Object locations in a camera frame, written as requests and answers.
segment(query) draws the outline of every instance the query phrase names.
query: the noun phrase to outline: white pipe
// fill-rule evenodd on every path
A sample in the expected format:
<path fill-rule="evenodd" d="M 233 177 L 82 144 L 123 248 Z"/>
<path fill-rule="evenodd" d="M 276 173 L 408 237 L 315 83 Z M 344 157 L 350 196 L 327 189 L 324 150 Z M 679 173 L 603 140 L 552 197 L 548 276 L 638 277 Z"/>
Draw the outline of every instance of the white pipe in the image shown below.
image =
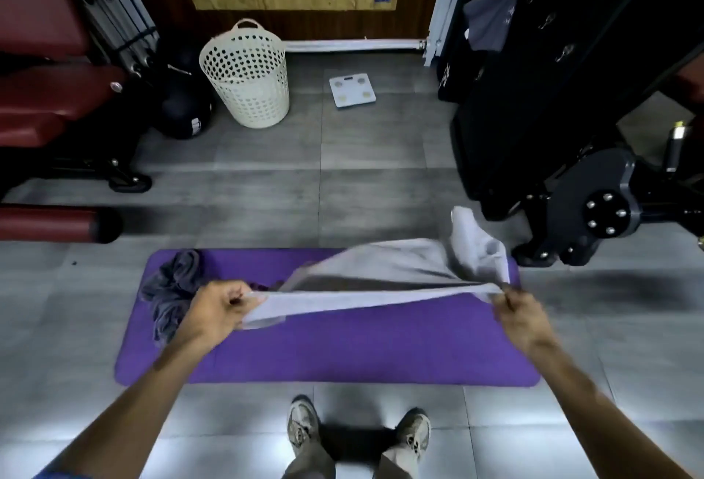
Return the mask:
<path fill-rule="evenodd" d="M 383 51 L 390 49 L 425 49 L 424 39 L 319 39 L 285 41 L 289 53 L 330 53 L 338 51 Z"/>

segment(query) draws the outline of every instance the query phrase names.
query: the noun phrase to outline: tiled floor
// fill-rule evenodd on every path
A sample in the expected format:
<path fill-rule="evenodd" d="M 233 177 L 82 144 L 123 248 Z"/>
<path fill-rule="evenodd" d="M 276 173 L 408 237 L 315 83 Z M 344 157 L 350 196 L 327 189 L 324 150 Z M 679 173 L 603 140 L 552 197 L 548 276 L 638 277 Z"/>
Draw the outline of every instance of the tiled floor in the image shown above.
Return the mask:
<path fill-rule="evenodd" d="M 326 79 L 368 73 L 373 105 L 337 110 Z M 289 59 L 291 112 L 274 128 L 237 125 L 219 107 L 189 141 L 145 136 L 143 195 L 100 181 L 33 180 L 8 201 L 106 204 L 128 232 L 108 246 L 0 244 L 0 470 L 26 478 L 120 392 L 112 365 L 148 255 L 169 246 L 346 246 L 447 234 L 449 211 L 472 205 L 454 172 L 432 70 L 418 55 Z M 660 154 L 689 114 L 654 96 L 621 126 Z M 482 223 L 507 245 L 521 216 Z M 678 226 L 644 226 L 604 244 L 583 269 L 524 270 L 568 351 L 599 387 L 682 465 L 704 475 L 704 254 Z M 292 458 L 285 414 L 311 395 L 325 421 L 392 427 L 422 406 L 435 431 L 425 477 L 592 478 L 549 389 L 414 385 L 186 387 L 146 478 L 277 478 Z M 340 478 L 368 477 L 341 464 Z"/>

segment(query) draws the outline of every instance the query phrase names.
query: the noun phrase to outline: shoe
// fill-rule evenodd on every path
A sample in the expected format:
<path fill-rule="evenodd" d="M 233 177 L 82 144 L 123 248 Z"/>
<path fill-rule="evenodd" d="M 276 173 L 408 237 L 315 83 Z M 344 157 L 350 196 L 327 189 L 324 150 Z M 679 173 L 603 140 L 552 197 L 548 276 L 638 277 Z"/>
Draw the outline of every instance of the shoe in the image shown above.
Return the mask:
<path fill-rule="evenodd" d="M 320 419 L 312 401 L 307 396 L 298 396 L 291 403 L 286 430 L 296 456 L 309 440 L 320 441 Z"/>
<path fill-rule="evenodd" d="M 430 442 L 430 418 L 422 409 L 411 409 L 396 426 L 396 439 L 415 452 L 418 462 Z"/>

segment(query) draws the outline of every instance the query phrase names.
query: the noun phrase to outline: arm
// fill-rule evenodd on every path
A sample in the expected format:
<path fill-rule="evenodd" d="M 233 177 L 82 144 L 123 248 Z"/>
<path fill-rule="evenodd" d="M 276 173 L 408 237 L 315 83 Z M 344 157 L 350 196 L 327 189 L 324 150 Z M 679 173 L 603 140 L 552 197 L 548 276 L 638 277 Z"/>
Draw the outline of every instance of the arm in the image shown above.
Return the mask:
<path fill-rule="evenodd" d="M 691 479 L 603 395 L 562 350 L 538 301 L 509 286 L 494 313 L 555 394 L 600 479 Z"/>
<path fill-rule="evenodd" d="M 56 457 L 48 472 L 93 479 L 137 478 L 191 371 L 261 300 L 243 297 L 242 281 L 212 281 L 200 288 L 171 343 L 154 365 L 127 388 Z"/>

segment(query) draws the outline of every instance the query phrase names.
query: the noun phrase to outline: leg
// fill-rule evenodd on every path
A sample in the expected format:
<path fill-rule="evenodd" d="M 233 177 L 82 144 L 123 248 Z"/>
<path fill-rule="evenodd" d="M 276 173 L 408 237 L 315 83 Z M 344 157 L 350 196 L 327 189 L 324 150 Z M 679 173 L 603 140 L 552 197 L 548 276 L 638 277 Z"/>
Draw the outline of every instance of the leg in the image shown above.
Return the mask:
<path fill-rule="evenodd" d="M 396 427 L 398 444 L 382 454 L 376 479 L 418 479 L 418 463 L 430 442 L 430 420 L 411 409 Z"/>
<path fill-rule="evenodd" d="M 296 458 L 284 479 L 334 479 L 335 462 L 320 443 L 320 419 L 308 397 L 291 403 L 287 430 Z"/>

